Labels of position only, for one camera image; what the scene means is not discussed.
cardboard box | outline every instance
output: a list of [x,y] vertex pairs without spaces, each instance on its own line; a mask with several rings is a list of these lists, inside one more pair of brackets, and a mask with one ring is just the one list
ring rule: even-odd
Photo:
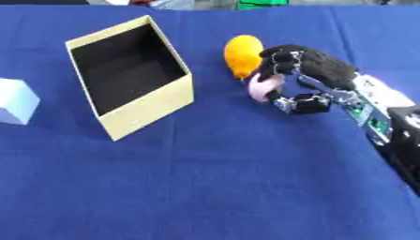
[[114,141],[193,101],[191,72],[150,16],[66,46],[95,117]]

green object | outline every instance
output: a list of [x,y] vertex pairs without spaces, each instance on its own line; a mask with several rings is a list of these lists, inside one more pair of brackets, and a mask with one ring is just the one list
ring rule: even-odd
[[236,8],[239,10],[248,10],[255,8],[270,8],[288,4],[289,0],[238,0]]
[[375,131],[381,132],[382,134],[386,134],[388,130],[388,125],[384,122],[378,121],[375,118],[369,119],[367,122]]

open box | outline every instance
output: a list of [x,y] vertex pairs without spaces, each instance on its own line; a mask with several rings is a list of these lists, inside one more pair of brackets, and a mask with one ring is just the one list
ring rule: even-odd
[[187,65],[150,16],[66,46],[95,117],[114,141],[193,101]]

pink object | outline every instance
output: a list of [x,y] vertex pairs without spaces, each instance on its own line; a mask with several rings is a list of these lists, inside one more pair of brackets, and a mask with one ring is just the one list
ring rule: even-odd
[[263,82],[258,82],[260,73],[255,74],[249,81],[247,90],[251,97],[259,102],[268,101],[265,95],[273,90],[281,91],[281,85],[284,83],[283,75],[273,75]]

tabletop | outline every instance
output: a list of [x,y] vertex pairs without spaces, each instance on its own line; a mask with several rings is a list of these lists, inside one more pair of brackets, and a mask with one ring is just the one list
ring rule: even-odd
[[[419,11],[0,7],[0,76],[41,98],[28,126],[0,125],[0,238],[419,239],[420,200],[353,120],[253,102],[222,56],[240,34],[306,45],[419,101]],[[64,43],[145,14],[190,67],[195,102],[112,142]]]

